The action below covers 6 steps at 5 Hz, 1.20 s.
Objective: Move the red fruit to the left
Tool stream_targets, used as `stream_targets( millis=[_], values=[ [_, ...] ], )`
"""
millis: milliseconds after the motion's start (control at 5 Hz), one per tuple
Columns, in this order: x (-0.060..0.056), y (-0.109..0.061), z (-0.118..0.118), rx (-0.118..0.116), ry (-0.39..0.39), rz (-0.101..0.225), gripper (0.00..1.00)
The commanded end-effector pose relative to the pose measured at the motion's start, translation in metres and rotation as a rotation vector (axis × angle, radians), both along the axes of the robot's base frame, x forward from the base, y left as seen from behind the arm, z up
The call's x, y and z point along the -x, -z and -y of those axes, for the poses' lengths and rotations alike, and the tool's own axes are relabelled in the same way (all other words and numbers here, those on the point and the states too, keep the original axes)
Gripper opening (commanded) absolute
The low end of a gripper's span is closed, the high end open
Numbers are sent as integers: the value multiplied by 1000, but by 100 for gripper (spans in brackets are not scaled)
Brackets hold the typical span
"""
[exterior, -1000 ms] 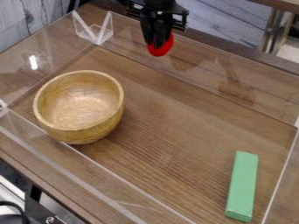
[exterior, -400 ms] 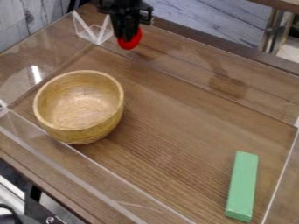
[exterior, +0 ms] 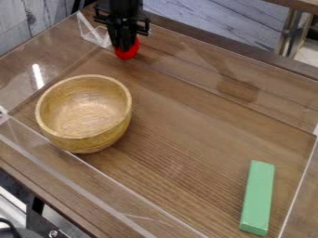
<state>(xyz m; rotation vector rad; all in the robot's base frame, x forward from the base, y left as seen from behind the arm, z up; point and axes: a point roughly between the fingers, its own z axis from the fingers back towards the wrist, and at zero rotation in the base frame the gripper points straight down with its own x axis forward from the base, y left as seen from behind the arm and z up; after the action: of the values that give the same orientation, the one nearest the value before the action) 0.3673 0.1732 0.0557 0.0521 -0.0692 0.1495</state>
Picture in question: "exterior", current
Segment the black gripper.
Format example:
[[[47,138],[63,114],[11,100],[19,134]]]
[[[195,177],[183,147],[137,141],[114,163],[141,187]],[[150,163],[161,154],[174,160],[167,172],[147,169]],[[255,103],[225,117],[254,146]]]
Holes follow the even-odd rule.
[[[150,34],[150,17],[142,7],[95,6],[95,21],[103,23],[115,48],[129,52],[139,34]]]

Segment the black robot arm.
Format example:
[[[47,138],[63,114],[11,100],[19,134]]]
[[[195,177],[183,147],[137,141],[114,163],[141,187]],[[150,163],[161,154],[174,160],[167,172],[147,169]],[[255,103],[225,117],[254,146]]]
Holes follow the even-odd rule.
[[[143,0],[98,0],[95,21],[107,26],[112,46],[121,53],[138,48],[138,35],[150,35]]]

